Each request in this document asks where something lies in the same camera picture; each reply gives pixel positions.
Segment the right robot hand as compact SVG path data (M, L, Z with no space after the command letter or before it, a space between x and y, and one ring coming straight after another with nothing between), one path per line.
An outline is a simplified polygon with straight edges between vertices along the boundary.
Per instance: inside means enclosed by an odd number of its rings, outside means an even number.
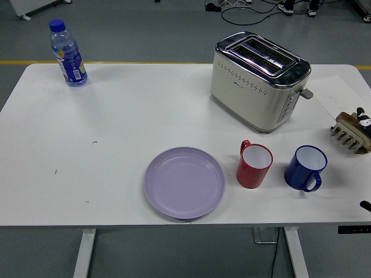
M365 110L362 107L357 108L357 120L360 126L362 126L365 130L370 129L370 117L365 114Z

